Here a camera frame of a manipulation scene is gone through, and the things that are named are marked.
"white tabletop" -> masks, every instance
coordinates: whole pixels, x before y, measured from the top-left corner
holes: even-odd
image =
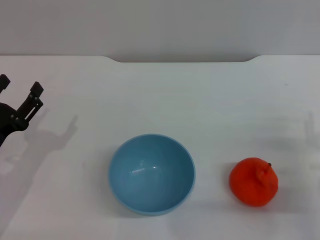
[[[42,109],[0,148],[1,240],[318,240],[320,56],[242,63],[119,63],[98,56],[1,56],[18,108],[35,81]],[[144,217],[116,202],[111,156],[141,134],[181,142],[196,168],[191,196]],[[238,203],[230,169],[274,167],[263,208]]]

